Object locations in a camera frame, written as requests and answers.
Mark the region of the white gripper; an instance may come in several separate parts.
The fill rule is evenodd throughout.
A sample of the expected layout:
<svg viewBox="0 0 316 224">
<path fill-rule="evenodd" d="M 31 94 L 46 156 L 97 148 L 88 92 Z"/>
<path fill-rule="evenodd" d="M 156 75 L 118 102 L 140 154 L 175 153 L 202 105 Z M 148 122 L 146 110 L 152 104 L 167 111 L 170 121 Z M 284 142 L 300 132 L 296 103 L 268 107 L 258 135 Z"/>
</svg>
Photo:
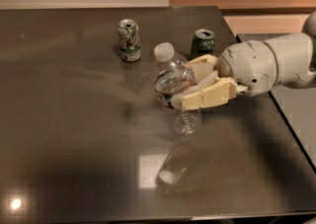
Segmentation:
<svg viewBox="0 0 316 224">
<path fill-rule="evenodd" d="M 217 70 L 220 77 L 207 87 L 193 86 L 171 98 L 171 105 L 180 111 L 194 111 L 227 104 L 237 96 L 255 97 L 268 92 L 277 81 L 277 60 L 262 41 L 249 40 L 232 44 L 217 58 L 210 54 L 190 60 L 199 83 Z"/>
</svg>

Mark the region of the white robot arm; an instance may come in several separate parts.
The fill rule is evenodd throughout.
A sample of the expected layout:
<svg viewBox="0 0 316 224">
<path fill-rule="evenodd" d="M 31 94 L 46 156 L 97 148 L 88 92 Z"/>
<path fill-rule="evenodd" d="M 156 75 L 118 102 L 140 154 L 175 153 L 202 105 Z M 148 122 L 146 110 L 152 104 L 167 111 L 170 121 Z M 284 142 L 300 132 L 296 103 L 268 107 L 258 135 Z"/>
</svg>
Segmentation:
<svg viewBox="0 0 316 224">
<path fill-rule="evenodd" d="M 189 62 L 197 84 L 171 98 L 182 111 L 218 107 L 236 97 L 255 97 L 284 85 L 294 89 L 315 86 L 315 16 L 300 33 L 265 40 L 246 40 L 228 46 L 219 56 L 200 56 Z"/>
</svg>

